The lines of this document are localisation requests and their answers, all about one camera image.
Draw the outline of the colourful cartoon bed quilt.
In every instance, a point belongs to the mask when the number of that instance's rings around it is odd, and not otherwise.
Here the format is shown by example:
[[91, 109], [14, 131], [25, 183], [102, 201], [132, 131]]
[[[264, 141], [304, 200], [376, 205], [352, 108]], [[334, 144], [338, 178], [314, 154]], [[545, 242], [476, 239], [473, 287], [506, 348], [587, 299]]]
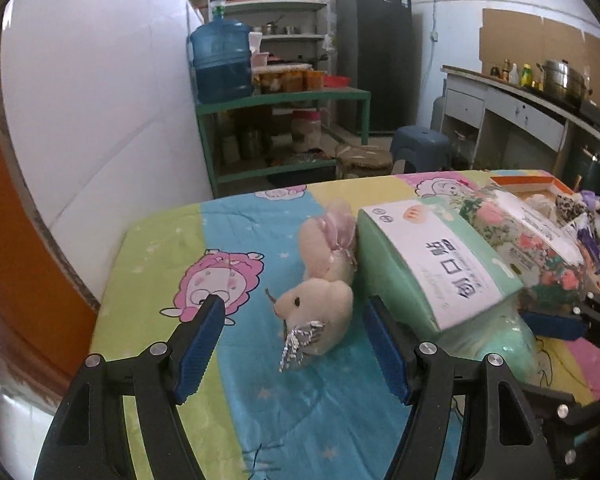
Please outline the colourful cartoon bed quilt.
[[126, 233], [87, 364], [140, 479], [600, 479], [600, 204], [529, 171]]

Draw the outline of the dark green air fryer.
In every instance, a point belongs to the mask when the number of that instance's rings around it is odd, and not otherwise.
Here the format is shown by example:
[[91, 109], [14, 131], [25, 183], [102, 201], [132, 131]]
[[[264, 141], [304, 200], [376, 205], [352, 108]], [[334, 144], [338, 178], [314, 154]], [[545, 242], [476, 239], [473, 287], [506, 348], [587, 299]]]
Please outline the dark green air fryer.
[[569, 153], [562, 182], [573, 192], [591, 191], [600, 198], [600, 153], [577, 144]]

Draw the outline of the purple plush toy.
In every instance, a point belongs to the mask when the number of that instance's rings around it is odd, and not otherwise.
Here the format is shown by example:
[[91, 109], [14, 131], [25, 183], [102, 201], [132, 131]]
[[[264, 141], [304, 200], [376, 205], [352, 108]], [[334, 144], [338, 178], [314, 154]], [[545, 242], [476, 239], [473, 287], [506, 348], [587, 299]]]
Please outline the purple plush toy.
[[580, 192], [582, 202], [591, 209], [592, 211], [600, 210], [600, 196], [598, 196], [595, 192], [589, 190], [582, 190]]

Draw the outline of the blue plastic stool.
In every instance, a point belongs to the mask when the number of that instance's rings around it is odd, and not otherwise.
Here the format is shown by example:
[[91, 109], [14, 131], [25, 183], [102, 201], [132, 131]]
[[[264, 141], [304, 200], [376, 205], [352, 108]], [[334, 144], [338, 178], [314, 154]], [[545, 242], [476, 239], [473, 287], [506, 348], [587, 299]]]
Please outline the blue plastic stool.
[[451, 167], [451, 142], [436, 130], [403, 126], [393, 135], [390, 153], [394, 162], [405, 162], [404, 172], [430, 172]]

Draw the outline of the black refrigerator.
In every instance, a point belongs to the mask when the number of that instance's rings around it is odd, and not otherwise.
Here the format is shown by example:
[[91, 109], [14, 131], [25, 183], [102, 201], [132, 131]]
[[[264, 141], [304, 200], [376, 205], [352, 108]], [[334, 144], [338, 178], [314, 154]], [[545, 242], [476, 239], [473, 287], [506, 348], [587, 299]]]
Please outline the black refrigerator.
[[370, 92], [370, 133], [410, 124], [415, 101], [411, 0], [336, 0], [337, 74]]

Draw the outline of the woven round stool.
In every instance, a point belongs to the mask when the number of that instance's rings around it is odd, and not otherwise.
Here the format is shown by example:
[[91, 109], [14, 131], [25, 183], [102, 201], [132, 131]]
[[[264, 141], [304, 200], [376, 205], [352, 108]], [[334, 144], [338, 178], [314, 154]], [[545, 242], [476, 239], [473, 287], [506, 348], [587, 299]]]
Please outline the woven round stool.
[[393, 168], [390, 152], [373, 145], [338, 144], [335, 157], [337, 180], [388, 176]]

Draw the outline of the grey kitchen counter cabinet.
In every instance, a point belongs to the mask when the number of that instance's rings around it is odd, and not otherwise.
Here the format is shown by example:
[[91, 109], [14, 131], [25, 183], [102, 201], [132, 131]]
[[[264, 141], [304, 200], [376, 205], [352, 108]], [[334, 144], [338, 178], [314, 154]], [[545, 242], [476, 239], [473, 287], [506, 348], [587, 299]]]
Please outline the grey kitchen counter cabinet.
[[542, 169], [561, 178], [579, 146], [600, 156], [600, 132], [539, 93], [464, 68], [441, 71], [440, 131], [471, 169]]

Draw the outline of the red bowl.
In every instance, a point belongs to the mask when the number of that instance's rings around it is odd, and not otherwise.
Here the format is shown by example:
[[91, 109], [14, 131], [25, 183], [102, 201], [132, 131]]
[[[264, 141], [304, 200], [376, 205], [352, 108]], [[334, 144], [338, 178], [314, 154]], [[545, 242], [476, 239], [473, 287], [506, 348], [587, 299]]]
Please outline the red bowl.
[[350, 86], [351, 79], [346, 76], [337, 75], [325, 75], [324, 76], [324, 87], [332, 89], [348, 88]]

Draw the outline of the white storage shelf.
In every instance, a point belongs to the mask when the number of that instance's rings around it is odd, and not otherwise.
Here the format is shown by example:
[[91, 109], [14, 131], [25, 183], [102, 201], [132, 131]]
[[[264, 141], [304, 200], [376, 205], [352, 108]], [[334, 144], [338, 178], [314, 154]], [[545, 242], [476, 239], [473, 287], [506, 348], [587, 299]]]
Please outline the white storage shelf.
[[268, 64], [332, 67], [330, 0], [226, 0], [225, 12], [251, 27]]

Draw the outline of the floral tissue pack large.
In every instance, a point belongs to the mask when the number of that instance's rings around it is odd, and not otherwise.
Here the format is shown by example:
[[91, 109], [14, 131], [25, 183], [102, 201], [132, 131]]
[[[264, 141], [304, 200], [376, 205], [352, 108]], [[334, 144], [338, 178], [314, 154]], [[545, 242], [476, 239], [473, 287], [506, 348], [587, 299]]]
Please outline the floral tissue pack large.
[[585, 292], [585, 261], [577, 242], [521, 198], [495, 184], [450, 199], [518, 275], [531, 300], [565, 307]]

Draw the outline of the orange gold shallow box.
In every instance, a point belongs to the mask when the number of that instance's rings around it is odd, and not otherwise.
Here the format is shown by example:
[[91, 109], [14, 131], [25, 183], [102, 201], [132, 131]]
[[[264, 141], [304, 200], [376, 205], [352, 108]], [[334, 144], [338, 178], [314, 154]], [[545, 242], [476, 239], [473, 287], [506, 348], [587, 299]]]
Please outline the orange gold shallow box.
[[[521, 200], [540, 194], [555, 203], [558, 195], [572, 195], [570, 188], [561, 180], [543, 171], [494, 171], [490, 179]], [[600, 234], [600, 226], [597, 226], [597, 232]], [[600, 292], [600, 282], [596, 283], [595, 289]]]

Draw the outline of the blue water jug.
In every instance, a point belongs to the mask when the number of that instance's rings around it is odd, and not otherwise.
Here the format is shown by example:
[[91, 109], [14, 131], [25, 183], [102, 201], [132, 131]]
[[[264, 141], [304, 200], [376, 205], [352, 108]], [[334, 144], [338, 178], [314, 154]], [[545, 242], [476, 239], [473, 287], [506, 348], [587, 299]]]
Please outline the blue water jug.
[[234, 101], [253, 92], [251, 27], [225, 16], [226, 0], [209, 0], [210, 22], [188, 37], [200, 104]]

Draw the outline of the mint green item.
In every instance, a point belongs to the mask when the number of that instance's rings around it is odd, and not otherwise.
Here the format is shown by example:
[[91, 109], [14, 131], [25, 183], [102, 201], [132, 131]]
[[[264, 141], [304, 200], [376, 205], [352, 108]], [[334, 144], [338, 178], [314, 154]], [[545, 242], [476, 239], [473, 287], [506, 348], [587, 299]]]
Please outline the mint green item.
[[505, 301], [460, 325], [446, 330], [437, 340], [450, 356], [481, 361], [497, 353], [514, 376], [526, 382], [539, 370], [535, 338], [518, 312], [516, 300]]

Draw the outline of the pink plush bunny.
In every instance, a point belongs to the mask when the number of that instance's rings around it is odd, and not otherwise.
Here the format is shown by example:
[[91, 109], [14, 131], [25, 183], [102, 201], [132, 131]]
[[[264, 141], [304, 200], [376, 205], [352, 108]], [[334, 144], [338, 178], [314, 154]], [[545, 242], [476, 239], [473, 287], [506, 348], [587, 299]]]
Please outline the pink plush bunny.
[[319, 216], [306, 219], [298, 233], [304, 264], [302, 281], [282, 296], [269, 296], [283, 322], [284, 346], [278, 370], [298, 370], [340, 344], [353, 315], [356, 218], [342, 198]]

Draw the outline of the green white tissue box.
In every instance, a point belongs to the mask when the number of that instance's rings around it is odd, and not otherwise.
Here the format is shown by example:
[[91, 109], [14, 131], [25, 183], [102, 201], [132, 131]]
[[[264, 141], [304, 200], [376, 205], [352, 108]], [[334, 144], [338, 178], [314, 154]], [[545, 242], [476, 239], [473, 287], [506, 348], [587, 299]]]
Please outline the green white tissue box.
[[468, 344], [520, 326], [524, 285], [442, 200], [399, 200], [358, 211], [358, 286], [419, 338]]

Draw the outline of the steel steamer pot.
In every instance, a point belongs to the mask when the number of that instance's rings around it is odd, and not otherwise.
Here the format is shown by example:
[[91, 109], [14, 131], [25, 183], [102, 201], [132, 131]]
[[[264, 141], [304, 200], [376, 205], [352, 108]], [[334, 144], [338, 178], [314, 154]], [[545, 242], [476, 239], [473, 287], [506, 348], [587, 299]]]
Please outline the steel steamer pot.
[[592, 93], [585, 78], [566, 60], [546, 60], [538, 64], [542, 73], [543, 91], [553, 99], [579, 107]]

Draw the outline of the purple cartoon wipes pack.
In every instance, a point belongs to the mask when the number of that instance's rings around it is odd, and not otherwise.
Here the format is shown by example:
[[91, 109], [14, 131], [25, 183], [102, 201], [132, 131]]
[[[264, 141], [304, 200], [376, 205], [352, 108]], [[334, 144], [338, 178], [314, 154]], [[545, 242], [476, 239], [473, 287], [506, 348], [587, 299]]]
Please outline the purple cartoon wipes pack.
[[600, 276], [600, 241], [595, 233], [595, 223], [591, 221], [588, 214], [580, 214], [573, 220], [577, 233], [577, 240], [585, 249], [588, 258], [591, 259], [593, 273]]

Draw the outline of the brown wooden door frame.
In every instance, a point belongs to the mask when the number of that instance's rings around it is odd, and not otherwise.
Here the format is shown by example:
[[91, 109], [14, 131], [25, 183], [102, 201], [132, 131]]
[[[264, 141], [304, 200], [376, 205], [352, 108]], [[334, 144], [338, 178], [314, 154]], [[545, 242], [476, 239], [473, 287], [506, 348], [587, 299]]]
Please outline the brown wooden door frame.
[[0, 367], [58, 401], [87, 355], [95, 321], [93, 305], [34, 221], [9, 143], [0, 78]]

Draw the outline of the green metal shelf table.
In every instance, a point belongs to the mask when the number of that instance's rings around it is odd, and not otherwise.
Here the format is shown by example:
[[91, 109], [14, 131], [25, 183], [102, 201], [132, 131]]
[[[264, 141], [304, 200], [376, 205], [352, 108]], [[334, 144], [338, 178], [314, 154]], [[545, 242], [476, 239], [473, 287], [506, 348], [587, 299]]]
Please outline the green metal shelf table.
[[358, 138], [370, 136], [370, 92], [351, 87], [254, 94], [234, 101], [196, 106], [204, 162], [215, 198], [235, 194], [239, 182], [292, 181], [296, 174], [336, 166], [328, 148], [297, 152], [292, 145], [291, 114], [319, 112], [323, 104], [353, 102]]

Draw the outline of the leopard print cloth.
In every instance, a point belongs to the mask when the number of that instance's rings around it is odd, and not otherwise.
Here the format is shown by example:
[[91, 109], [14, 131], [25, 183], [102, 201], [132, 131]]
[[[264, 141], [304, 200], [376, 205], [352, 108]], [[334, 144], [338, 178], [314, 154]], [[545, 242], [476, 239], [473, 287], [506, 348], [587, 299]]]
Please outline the leopard print cloth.
[[582, 214], [590, 212], [584, 203], [578, 202], [567, 195], [557, 195], [555, 204], [558, 217], [565, 223], [569, 223], [581, 217]]

